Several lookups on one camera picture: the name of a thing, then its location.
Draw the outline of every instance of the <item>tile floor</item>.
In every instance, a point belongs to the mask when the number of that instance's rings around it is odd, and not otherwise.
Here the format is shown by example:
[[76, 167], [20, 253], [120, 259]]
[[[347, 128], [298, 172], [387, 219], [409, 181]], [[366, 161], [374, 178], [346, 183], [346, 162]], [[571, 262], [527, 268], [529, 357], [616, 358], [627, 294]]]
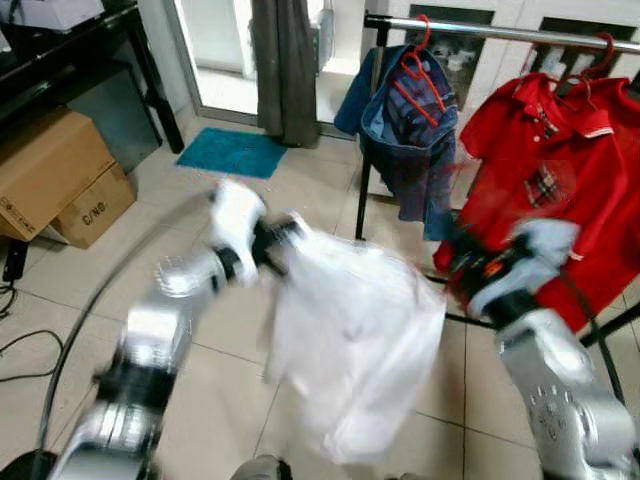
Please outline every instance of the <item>tile floor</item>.
[[[205, 125], [253, 130], [196, 119], [188, 139]], [[103, 275], [149, 227], [162, 225], [156, 240], [100, 302], [73, 350], [53, 415], [49, 444], [55, 450], [62, 448], [90, 401], [90, 376], [112, 353], [119, 324], [148, 284], [154, 262], [207, 237], [202, 202], [193, 202], [189, 213], [178, 219], [167, 218], [167, 212], [190, 193], [211, 188], [219, 177], [179, 169], [176, 158], [162, 147], [133, 172], [138, 201], [89, 250], [39, 239], [29, 250], [13, 314], [0, 324], [0, 345], [38, 328], [51, 328], [65, 337]], [[322, 138], [316, 150], [290, 150], [271, 180], [244, 180], [272, 209], [293, 208], [312, 226], [351, 237], [358, 165], [353, 143]], [[431, 268], [425, 252], [434, 246], [420, 241], [421, 225], [399, 223], [395, 215], [393, 205], [370, 200], [366, 237]], [[603, 312], [602, 321], [639, 299], [640, 280]], [[496, 356], [491, 333], [454, 322], [446, 324], [439, 358], [417, 411], [389, 455], [367, 468], [340, 468], [318, 458], [291, 428], [288, 388], [263, 382], [261, 327], [268, 308], [268, 296], [260, 288], [230, 288], [202, 319], [170, 404], [159, 451], [174, 478], [225, 480], [241, 462], [259, 453], [284, 456], [296, 478], [304, 480], [382, 479], [404, 471], [429, 479], [540, 478], [519, 396]], [[619, 331], [609, 343], [631, 408], [640, 416], [640, 324], [634, 328], [635, 332], [632, 327]], [[6, 352], [0, 359], [0, 377], [45, 369], [55, 355], [49, 339], [34, 338]], [[593, 357], [603, 372], [599, 354]], [[47, 379], [36, 379], [0, 385], [0, 467], [33, 447], [46, 384]]]

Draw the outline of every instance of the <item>shirt collar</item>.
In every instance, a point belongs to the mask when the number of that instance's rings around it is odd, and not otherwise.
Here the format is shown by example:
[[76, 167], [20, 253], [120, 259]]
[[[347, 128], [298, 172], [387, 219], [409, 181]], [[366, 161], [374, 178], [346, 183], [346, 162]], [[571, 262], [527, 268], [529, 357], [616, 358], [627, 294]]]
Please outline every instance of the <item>shirt collar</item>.
[[578, 114], [563, 115], [558, 110], [557, 100], [550, 89], [549, 78], [544, 73], [532, 73], [522, 78], [516, 87], [513, 98], [522, 102], [524, 112], [527, 115], [539, 118], [538, 105], [542, 102], [547, 112], [555, 118], [560, 118], [563, 123], [578, 132], [585, 138], [596, 138], [602, 135], [613, 134], [613, 128], [609, 121], [609, 113], [605, 109], [593, 110], [588, 105]]

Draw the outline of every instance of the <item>cardboard box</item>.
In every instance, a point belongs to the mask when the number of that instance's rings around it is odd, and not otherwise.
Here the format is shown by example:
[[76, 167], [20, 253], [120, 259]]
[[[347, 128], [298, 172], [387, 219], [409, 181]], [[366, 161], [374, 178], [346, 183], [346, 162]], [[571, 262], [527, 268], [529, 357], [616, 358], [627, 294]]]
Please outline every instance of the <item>cardboard box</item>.
[[129, 180], [120, 165], [115, 163], [60, 212], [50, 226], [65, 243], [86, 249], [135, 200]]
[[26, 117], [0, 139], [0, 234], [31, 240], [114, 163], [84, 115]]

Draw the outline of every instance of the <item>blue rug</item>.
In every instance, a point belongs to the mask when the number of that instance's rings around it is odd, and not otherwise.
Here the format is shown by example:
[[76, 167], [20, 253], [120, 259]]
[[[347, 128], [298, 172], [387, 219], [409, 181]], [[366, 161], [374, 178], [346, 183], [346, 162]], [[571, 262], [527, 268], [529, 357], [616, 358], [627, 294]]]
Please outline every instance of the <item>blue rug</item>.
[[267, 180], [286, 151], [287, 147], [264, 135], [205, 128], [182, 153], [177, 164]]

